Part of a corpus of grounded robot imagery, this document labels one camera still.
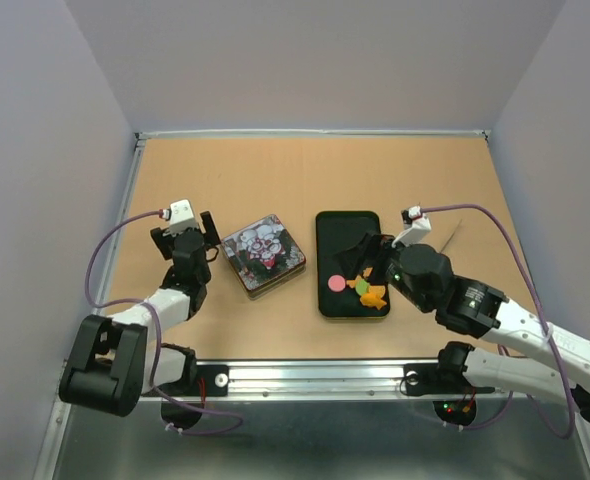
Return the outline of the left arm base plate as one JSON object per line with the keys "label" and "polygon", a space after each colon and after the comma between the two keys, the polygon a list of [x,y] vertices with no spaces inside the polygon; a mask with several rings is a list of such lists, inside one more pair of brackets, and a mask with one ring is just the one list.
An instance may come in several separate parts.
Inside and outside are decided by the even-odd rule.
{"label": "left arm base plate", "polygon": [[230,368],[222,363],[198,363],[188,379],[182,372],[171,373],[169,367],[159,367],[155,385],[164,393],[176,397],[223,398],[228,395]]}

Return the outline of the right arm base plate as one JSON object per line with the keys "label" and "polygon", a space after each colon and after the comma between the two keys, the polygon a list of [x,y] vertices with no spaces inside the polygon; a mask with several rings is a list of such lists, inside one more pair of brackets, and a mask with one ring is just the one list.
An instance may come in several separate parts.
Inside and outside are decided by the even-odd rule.
{"label": "right arm base plate", "polygon": [[404,366],[404,390],[408,396],[456,395],[472,393],[494,393],[494,387],[474,387],[464,375],[440,367],[437,361],[414,362]]}

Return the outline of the gold tin lid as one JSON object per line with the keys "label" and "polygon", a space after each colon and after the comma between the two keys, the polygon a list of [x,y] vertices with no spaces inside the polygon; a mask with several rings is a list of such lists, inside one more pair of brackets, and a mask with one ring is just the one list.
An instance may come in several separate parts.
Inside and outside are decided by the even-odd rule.
{"label": "gold tin lid", "polygon": [[267,215],[221,240],[222,251],[250,299],[306,269],[306,256],[284,223]]}

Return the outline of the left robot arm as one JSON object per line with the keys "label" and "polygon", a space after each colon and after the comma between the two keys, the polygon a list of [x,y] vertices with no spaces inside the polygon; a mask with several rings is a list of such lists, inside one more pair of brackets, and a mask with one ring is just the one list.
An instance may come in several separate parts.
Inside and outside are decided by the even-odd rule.
{"label": "left robot arm", "polygon": [[195,352],[163,342],[162,334],[203,305],[212,278],[207,253],[220,239],[211,215],[195,214],[187,200],[154,214],[167,224],[150,232],[170,264],[162,283],[143,300],[122,300],[124,310],[112,315],[105,315],[105,305],[93,305],[59,383],[63,402],[124,417],[155,388],[185,394],[197,384]]}

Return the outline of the metal tongs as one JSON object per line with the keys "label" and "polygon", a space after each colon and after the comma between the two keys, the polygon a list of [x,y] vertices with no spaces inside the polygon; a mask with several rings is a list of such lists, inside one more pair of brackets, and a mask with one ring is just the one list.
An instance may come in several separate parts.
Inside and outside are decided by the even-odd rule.
{"label": "metal tongs", "polygon": [[454,241],[456,235],[460,231],[460,229],[462,227],[462,223],[463,223],[463,219],[460,218],[458,220],[457,224],[453,227],[453,229],[450,232],[449,236],[446,238],[446,240],[443,242],[443,244],[439,248],[438,253],[440,253],[440,254],[445,254],[446,253],[446,250],[452,244],[452,242]]}

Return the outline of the gold cookie tin base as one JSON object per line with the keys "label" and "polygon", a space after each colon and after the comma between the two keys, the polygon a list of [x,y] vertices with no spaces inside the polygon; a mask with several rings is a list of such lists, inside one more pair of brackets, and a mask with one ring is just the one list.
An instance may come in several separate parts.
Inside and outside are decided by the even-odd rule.
{"label": "gold cookie tin base", "polygon": [[259,260],[246,263],[230,260],[229,265],[250,300],[257,300],[293,280],[306,270],[306,262],[293,265],[276,262],[271,268],[268,268]]}

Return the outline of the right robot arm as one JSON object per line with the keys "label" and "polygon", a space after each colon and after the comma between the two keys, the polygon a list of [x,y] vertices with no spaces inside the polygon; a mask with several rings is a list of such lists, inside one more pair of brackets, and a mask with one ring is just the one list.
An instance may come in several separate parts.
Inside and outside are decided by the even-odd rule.
{"label": "right robot arm", "polygon": [[590,423],[590,340],[543,321],[483,282],[455,274],[449,257],[426,244],[367,233],[333,257],[346,277],[366,274],[373,285],[393,287],[446,329],[520,354],[498,356],[452,342],[435,366],[441,387],[495,386],[569,402]]}

